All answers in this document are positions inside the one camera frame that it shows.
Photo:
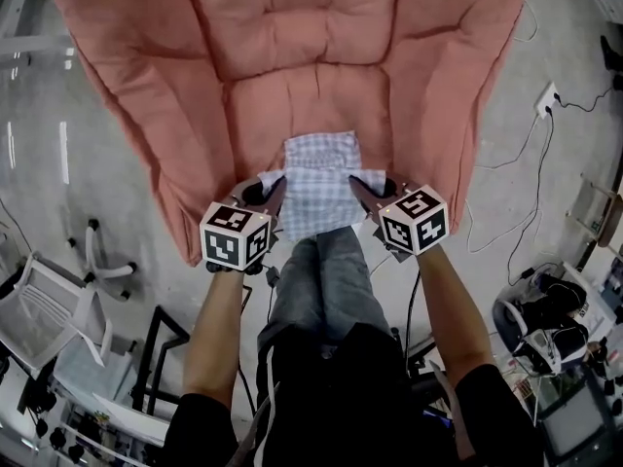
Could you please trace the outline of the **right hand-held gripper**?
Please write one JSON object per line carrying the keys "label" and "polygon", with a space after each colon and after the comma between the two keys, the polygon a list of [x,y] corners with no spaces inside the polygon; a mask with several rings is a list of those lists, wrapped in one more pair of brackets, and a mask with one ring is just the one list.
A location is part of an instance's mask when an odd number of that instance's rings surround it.
{"label": "right hand-held gripper", "polygon": [[374,236],[398,263],[419,256],[449,235],[448,204],[429,185],[386,177],[377,192],[360,178],[348,178],[351,192],[378,225]]}

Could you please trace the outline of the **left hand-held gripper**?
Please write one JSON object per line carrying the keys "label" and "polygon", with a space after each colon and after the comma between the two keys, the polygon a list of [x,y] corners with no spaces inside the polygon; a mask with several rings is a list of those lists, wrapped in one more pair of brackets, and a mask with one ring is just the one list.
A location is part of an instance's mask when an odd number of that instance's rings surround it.
{"label": "left hand-held gripper", "polygon": [[287,188],[279,177],[264,193],[255,176],[237,184],[220,201],[212,202],[200,222],[202,258],[212,271],[258,270],[277,241],[274,228]]}

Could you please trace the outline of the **blue checkered shorts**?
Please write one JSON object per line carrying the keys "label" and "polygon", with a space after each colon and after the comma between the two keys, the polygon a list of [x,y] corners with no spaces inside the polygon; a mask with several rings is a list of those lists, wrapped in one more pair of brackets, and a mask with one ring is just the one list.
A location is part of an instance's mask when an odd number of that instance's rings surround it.
{"label": "blue checkered shorts", "polygon": [[259,174],[268,191],[277,179],[286,179],[278,220],[294,242],[361,223],[365,212],[352,193],[355,176],[376,193],[385,189],[385,172],[362,167],[355,133],[312,133],[284,143],[284,167]]}

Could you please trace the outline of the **person's right forearm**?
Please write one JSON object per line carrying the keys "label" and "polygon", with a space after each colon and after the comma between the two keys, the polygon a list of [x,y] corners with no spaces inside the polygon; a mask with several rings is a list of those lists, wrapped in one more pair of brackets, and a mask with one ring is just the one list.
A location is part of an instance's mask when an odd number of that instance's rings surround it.
{"label": "person's right forearm", "polygon": [[451,385],[495,362],[488,329],[443,248],[417,257],[432,336]]}

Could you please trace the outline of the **person's left forearm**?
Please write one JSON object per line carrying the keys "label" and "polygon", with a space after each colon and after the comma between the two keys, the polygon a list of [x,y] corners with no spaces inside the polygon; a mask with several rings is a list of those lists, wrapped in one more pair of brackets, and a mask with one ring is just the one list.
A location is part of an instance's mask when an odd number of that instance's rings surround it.
{"label": "person's left forearm", "polygon": [[238,374],[242,285],[237,270],[214,274],[186,349],[183,389],[232,406]]}

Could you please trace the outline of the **person's right leg in jeans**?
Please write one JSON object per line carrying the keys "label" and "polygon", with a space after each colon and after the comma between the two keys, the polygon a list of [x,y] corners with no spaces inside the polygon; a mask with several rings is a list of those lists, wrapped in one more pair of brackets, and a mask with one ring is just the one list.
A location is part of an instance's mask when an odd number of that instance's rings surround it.
{"label": "person's right leg in jeans", "polygon": [[326,335],[341,341],[356,324],[391,335],[375,298],[370,271],[352,227],[316,237]]}

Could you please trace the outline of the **person's leg in jeans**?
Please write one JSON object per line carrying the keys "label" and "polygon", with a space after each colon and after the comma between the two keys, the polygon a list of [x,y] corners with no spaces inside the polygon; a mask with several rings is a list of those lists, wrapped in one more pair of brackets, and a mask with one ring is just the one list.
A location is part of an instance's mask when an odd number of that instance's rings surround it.
{"label": "person's leg in jeans", "polygon": [[352,227],[316,237],[326,335],[341,341],[356,324],[391,335],[375,298],[370,271]]}
{"label": "person's leg in jeans", "polygon": [[267,325],[258,336],[258,351],[286,328],[319,334],[325,322],[320,262],[316,241],[306,238],[293,248],[276,285],[276,300]]}

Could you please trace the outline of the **person's left leg in jeans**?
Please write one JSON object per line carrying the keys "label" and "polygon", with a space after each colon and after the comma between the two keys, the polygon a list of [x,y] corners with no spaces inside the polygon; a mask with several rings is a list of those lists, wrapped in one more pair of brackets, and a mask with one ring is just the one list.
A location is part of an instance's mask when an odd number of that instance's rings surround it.
{"label": "person's left leg in jeans", "polygon": [[293,248],[276,285],[276,300],[267,325],[258,336],[258,351],[286,328],[319,334],[325,322],[320,262],[316,241],[306,238]]}

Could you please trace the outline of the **white power strip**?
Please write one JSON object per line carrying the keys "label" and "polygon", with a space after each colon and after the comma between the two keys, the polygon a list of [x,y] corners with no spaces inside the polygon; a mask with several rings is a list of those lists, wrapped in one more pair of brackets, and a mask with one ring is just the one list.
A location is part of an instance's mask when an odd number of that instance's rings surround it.
{"label": "white power strip", "polygon": [[560,100],[558,90],[553,82],[549,82],[547,87],[536,100],[534,109],[540,119],[545,119],[548,112],[553,109]]}

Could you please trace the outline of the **person's torso in black shirt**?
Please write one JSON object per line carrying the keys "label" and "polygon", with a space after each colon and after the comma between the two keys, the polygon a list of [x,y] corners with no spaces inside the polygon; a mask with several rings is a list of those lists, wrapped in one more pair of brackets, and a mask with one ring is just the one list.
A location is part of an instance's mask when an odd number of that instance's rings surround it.
{"label": "person's torso in black shirt", "polygon": [[242,467],[543,467],[542,441],[497,367],[464,376],[456,395],[473,454],[427,416],[394,339],[358,324],[324,358],[317,338],[288,328],[275,340],[275,402]]}

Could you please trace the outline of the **wooden chair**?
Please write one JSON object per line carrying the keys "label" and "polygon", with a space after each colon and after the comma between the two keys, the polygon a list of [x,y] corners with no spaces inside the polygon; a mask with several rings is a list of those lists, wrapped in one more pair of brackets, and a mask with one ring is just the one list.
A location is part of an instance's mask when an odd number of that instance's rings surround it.
{"label": "wooden chair", "polygon": [[614,238],[620,220],[623,218],[623,197],[621,197],[618,193],[615,193],[613,190],[608,190],[607,188],[594,183],[592,180],[587,179],[584,173],[581,173],[580,177],[582,181],[587,183],[593,191],[596,191],[605,197],[605,215],[599,222],[596,229],[589,227],[570,210],[566,212],[566,217],[571,219],[573,223],[586,232],[589,237],[596,242],[598,247],[607,248],[615,256],[617,256],[618,251],[610,245],[610,242]]}

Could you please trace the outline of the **black waist device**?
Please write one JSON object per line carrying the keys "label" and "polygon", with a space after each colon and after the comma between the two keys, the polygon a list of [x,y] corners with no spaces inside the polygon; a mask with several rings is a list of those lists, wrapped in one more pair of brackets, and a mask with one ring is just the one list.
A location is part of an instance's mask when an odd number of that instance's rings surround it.
{"label": "black waist device", "polygon": [[447,429],[450,429],[450,430],[454,429],[453,421],[450,418],[448,418],[444,413],[436,409],[426,407],[423,409],[422,414],[426,417],[434,418],[438,420]]}

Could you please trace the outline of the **pale blue covered box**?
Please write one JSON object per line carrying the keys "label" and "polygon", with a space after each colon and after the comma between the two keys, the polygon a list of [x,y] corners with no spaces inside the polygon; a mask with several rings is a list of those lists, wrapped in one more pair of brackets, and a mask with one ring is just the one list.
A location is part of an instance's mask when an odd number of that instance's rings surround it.
{"label": "pale blue covered box", "polygon": [[57,355],[53,376],[71,395],[87,402],[98,395],[109,401],[123,401],[135,385],[137,372],[132,356],[111,352],[99,365],[82,338],[74,338]]}

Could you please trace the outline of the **white marbled table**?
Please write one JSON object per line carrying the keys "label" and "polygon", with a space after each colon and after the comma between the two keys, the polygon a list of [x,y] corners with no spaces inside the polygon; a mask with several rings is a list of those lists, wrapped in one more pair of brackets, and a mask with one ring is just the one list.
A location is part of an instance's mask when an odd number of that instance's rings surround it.
{"label": "white marbled table", "polygon": [[168,421],[125,407],[95,393],[92,396],[110,416],[137,438],[157,447],[162,447],[165,444],[165,436],[169,427]]}

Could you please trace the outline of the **black metal table frame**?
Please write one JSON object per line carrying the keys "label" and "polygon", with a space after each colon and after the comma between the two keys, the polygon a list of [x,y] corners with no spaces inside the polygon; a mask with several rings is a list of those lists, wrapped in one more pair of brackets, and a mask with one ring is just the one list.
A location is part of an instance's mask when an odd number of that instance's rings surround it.
{"label": "black metal table frame", "polygon": [[[173,333],[173,338],[157,348],[158,334],[162,326]],[[179,325],[160,305],[155,307],[147,338],[138,366],[136,382],[130,392],[135,411],[154,416],[156,403],[164,401],[177,405],[180,398],[160,389],[167,354],[188,343],[190,334]]]}

